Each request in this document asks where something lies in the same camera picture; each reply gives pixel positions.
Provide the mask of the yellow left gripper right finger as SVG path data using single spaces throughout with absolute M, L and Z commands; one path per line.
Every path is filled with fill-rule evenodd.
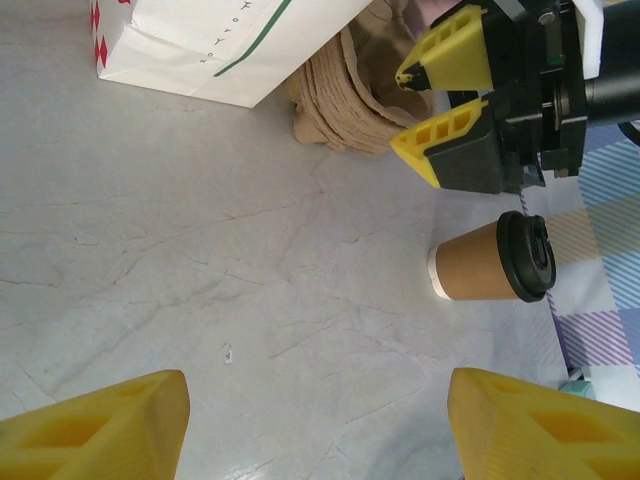
M 638 413 L 476 368 L 447 410 L 467 479 L 636 479 Z

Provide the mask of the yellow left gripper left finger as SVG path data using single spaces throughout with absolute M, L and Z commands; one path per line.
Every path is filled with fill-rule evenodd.
M 180 370 L 137 377 L 1 423 L 4 479 L 172 479 L 189 422 Z

